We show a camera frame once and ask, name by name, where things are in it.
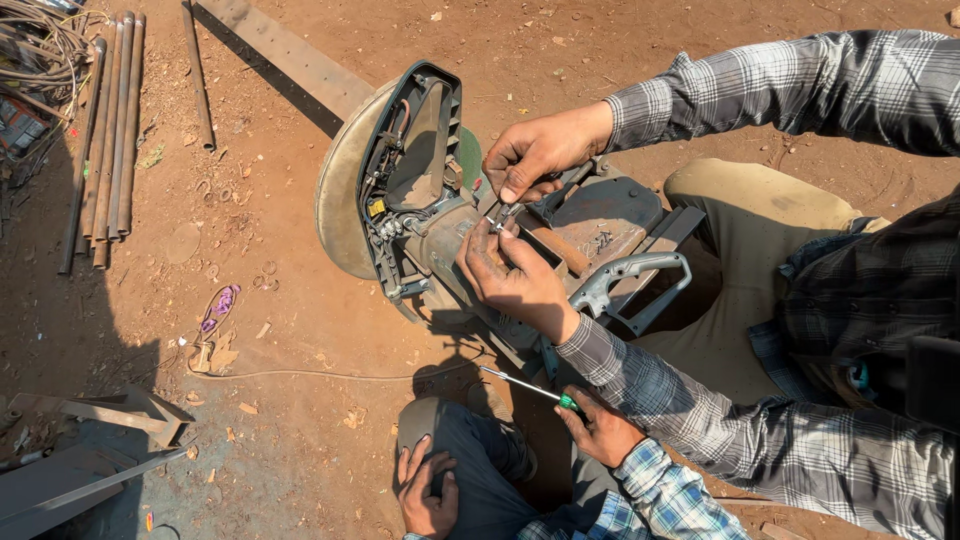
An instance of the purple cloth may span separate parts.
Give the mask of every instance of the purple cloth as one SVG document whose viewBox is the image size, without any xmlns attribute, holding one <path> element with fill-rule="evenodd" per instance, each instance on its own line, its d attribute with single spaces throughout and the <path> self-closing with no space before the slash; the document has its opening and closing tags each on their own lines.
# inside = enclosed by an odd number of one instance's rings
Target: purple cloth
<svg viewBox="0 0 960 540">
<path fill-rule="evenodd" d="M 233 301 L 236 299 L 236 293 L 240 292 L 240 285 L 234 283 L 224 287 L 220 293 L 220 300 L 217 305 L 208 309 L 204 316 L 204 321 L 200 323 L 200 330 L 204 333 L 217 328 L 217 320 L 212 315 L 225 315 L 233 307 Z"/>
</svg>

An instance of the shoe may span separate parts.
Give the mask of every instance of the shoe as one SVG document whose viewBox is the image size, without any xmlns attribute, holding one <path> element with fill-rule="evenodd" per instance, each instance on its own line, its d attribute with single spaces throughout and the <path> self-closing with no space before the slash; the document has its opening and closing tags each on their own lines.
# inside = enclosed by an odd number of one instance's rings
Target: shoe
<svg viewBox="0 0 960 540">
<path fill-rule="evenodd" d="M 520 434 L 520 430 L 514 422 L 514 415 L 510 413 L 507 404 L 496 393 L 496 390 L 487 382 L 477 382 L 467 391 L 467 409 L 473 414 L 493 418 L 500 422 L 507 436 L 520 449 L 525 450 L 527 455 L 527 466 L 519 480 L 525 482 L 532 479 L 537 474 L 537 455 L 523 439 L 523 435 Z"/>
</svg>

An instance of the person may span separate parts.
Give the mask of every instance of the person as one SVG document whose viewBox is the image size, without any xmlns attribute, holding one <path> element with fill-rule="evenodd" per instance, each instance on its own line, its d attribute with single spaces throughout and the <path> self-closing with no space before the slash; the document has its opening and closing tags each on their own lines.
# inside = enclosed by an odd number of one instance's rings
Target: person
<svg viewBox="0 0 960 540">
<path fill-rule="evenodd" d="M 505 203 L 535 201 L 558 188 L 544 174 L 593 155 L 767 123 L 956 157 L 957 88 L 960 40 L 917 30 L 681 53 L 599 103 L 510 127 L 484 170 Z M 722 267 L 716 301 L 680 331 L 624 343 L 569 306 L 516 233 L 484 223 L 458 263 L 483 302 L 549 337 L 612 407 L 709 473 L 871 530 L 944 538 L 956 438 L 894 398 L 907 340 L 957 332 L 960 188 L 892 224 L 756 164 L 695 160 L 664 195 L 706 213 L 696 236 Z"/>
<path fill-rule="evenodd" d="M 511 485 L 537 460 L 503 400 L 483 382 L 468 406 L 428 397 L 400 413 L 396 492 L 404 540 L 571 538 L 749 540 L 710 496 L 703 478 L 676 464 L 656 439 L 596 394 L 569 385 L 583 410 L 554 410 L 573 438 L 573 502 L 540 515 Z"/>
</svg>

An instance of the shirt sleeve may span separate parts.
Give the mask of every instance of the shirt sleeve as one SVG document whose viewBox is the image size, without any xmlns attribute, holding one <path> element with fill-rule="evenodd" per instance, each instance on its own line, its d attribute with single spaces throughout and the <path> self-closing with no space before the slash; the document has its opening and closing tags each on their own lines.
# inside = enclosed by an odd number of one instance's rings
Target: shirt sleeve
<svg viewBox="0 0 960 540">
<path fill-rule="evenodd" d="M 556 350 L 651 437 L 732 485 L 871 530 L 944 537 L 955 440 L 940 430 L 781 396 L 735 405 L 586 315 Z"/>
<path fill-rule="evenodd" d="M 606 152 L 773 123 L 926 156 L 960 156 L 960 39 L 920 30 L 816 34 L 680 53 L 606 98 Z"/>
<path fill-rule="evenodd" d="M 710 496 L 703 477 L 674 463 L 657 439 L 640 441 L 613 475 L 657 538 L 750 538 L 740 521 Z"/>
</svg>

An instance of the khaki pants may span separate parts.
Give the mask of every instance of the khaki pants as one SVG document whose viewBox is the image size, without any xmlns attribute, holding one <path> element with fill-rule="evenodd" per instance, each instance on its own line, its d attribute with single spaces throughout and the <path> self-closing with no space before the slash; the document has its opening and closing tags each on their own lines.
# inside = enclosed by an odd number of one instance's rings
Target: khaki pants
<svg viewBox="0 0 960 540">
<path fill-rule="evenodd" d="M 723 286 L 697 322 L 634 343 L 734 403 L 781 394 L 754 355 L 747 329 L 774 317 L 786 287 L 777 267 L 787 257 L 808 240 L 848 232 L 863 214 L 823 189 L 755 163 L 695 160 L 673 173 L 663 191 L 673 208 L 707 214 L 698 237 L 720 258 Z M 876 219 L 865 232 L 889 223 Z"/>
</svg>

